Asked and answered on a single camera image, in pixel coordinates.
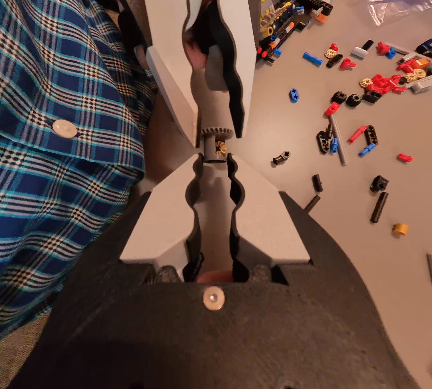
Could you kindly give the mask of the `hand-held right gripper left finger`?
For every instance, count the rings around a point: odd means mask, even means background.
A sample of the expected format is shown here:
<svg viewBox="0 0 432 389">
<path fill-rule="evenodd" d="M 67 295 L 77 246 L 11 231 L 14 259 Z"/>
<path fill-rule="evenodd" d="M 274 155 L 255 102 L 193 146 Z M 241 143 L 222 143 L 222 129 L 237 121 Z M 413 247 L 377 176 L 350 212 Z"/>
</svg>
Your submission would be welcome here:
<svg viewBox="0 0 432 389">
<path fill-rule="evenodd" d="M 158 271 L 172 266 L 184 282 L 194 282 L 202 266 L 201 230 L 194 208 L 200 196 L 203 155 L 194 154 L 154 189 L 120 260 L 145 263 Z"/>
</svg>

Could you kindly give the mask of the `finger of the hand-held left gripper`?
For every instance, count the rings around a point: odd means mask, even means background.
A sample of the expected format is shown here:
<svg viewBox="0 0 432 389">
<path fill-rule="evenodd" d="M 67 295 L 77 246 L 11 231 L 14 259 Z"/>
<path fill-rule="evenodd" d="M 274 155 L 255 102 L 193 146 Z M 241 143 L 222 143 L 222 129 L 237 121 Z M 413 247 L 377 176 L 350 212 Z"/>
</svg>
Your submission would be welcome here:
<svg viewBox="0 0 432 389">
<path fill-rule="evenodd" d="M 210 34 L 222 57 L 222 77 L 236 138 L 242 138 L 250 112 L 256 46 L 248 0 L 213 0 L 207 9 Z"/>
<path fill-rule="evenodd" d="M 188 0 L 144 0 L 151 42 L 146 60 L 172 116 L 193 147 L 197 145 L 198 106 L 191 91 L 193 68 L 183 43 Z"/>
</svg>

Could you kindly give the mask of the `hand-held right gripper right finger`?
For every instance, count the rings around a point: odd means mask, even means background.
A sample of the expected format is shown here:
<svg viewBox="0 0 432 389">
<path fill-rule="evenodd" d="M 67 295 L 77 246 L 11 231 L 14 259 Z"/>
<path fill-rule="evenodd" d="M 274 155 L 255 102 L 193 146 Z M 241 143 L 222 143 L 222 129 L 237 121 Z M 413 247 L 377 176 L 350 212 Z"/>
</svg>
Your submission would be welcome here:
<svg viewBox="0 0 432 389">
<path fill-rule="evenodd" d="M 235 204 L 230 224 L 230 255 L 235 282 L 246 282 L 256 266 L 308 264 L 310 255 L 270 181 L 231 153 L 227 156 L 230 198 Z"/>
</svg>

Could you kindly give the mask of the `dark grey lego differential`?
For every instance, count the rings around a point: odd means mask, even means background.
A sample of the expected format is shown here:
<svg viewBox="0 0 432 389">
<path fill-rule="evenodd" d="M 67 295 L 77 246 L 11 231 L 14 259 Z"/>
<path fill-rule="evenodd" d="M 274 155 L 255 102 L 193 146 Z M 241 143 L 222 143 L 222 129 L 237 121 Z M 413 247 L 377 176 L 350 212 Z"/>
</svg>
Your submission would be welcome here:
<svg viewBox="0 0 432 389">
<path fill-rule="evenodd" d="M 215 154 L 215 141 L 226 141 L 231 139 L 234 131 L 226 127 L 207 127 L 201 131 L 203 139 L 203 162 L 207 164 L 218 164 L 226 162 L 226 155 Z"/>
</svg>

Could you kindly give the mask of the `lego car chassis assembly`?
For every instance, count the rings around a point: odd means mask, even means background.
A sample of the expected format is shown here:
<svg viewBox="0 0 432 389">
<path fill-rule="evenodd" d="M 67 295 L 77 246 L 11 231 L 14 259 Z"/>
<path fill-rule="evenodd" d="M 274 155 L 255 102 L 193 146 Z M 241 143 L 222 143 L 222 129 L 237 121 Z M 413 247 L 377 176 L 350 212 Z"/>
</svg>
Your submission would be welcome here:
<svg viewBox="0 0 432 389">
<path fill-rule="evenodd" d="M 302 32 L 313 19 L 325 23 L 332 10 L 333 0 L 261 0 L 256 63 L 272 64 L 294 31 Z"/>
</svg>

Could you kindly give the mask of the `long grey lego axle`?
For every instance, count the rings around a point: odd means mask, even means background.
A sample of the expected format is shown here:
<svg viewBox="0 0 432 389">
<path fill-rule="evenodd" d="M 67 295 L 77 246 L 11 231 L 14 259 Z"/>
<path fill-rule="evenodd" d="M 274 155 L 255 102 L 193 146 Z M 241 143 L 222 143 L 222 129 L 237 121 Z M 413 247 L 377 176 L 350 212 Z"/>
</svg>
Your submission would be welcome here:
<svg viewBox="0 0 432 389">
<path fill-rule="evenodd" d="M 342 166 L 348 165 L 348 158 L 345 151 L 344 143 L 342 140 L 342 136 L 339 130 L 339 126 L 336 120 L 336 114 L 333 113 L 331 116 L 329 116 L 329 122 L 333 129 L 333 136 L 338 139 L 338 155 L 340 158 L 340 162 Z"/>
</svg>

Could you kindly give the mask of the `scattered small lego parts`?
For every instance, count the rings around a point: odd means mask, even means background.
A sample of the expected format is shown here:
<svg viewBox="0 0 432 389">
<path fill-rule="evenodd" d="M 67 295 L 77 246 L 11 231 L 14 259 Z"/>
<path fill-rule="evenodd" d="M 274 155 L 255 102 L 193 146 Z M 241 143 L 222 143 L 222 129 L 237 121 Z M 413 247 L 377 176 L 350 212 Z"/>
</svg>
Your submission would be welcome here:
<svg viewBox="0 0 432 389">
<path fill-rule="evenodd" d="M 414 94 L 394 60 L 343 57 L 315 66 L 285 52 L 260 86 L 260 142 L 266 175 L 298 202 L 322 201 L 312 215 L 349 239 L 408 247 L 431 241 L 431 89 Z M 342 166 L 336 120 L 348 158 Z M 409 226 L 406 236 L 394 224 Z"/>
</svg>

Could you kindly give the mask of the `person's left hand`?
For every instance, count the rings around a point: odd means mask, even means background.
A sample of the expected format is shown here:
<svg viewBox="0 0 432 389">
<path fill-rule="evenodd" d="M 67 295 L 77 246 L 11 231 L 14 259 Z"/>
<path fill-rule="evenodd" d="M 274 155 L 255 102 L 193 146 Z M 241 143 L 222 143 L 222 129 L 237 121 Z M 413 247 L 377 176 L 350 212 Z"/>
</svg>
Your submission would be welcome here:
<svg viewBox="0 0 432 389">
<path fill-rule="evenodd" d="M 192 65 L 192 68 L 197 71 L 204 69 L 207 65 L 208 56 L 201 51 L 196 40 L 191 36 L 183 38 L 186 55 Z"/>
</svg>

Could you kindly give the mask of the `person in blue plaid shirt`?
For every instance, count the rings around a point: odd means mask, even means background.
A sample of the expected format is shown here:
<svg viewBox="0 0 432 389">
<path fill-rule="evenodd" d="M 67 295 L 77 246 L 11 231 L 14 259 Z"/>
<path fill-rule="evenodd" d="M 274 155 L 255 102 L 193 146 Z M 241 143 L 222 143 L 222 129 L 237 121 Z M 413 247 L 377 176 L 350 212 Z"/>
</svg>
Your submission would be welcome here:
<svg viewBox="0 0 432 389">
<path fill-rule="evenodd" d="M 116 6 L 1 0 L 1 339 L 49 312 L 144 177 L 157 86 Z"/>
</svg>

